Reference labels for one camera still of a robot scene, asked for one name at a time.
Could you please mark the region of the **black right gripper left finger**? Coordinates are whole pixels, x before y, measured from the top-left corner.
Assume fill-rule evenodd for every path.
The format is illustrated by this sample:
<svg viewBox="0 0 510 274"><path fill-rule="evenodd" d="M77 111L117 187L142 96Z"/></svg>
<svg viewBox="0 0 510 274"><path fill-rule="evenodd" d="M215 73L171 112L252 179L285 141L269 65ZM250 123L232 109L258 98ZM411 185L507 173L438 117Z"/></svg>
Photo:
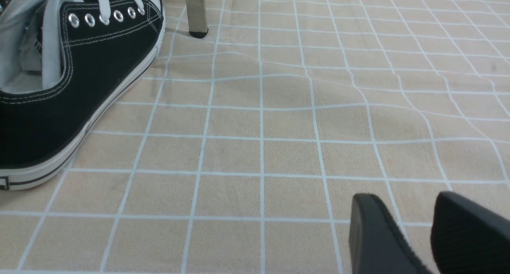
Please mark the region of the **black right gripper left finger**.
<svg viewBox="0 0 510 274"><path fill-rule="evenodd" d="M352 198L349 251L354 274L431 273L375 194L355 194Z"/></svg>

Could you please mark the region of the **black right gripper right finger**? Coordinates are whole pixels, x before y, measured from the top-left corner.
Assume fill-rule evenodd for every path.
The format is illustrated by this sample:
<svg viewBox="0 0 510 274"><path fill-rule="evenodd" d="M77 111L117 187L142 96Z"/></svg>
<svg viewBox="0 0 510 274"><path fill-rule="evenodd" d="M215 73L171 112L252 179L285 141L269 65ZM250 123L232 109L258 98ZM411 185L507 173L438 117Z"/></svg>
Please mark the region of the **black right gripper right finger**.
<svg viewBox="0 0 510 274"><path fill-rule="evenodd" d="M441 274L508 274L508 219L452 191L436 198L430 236Z"/></svg>

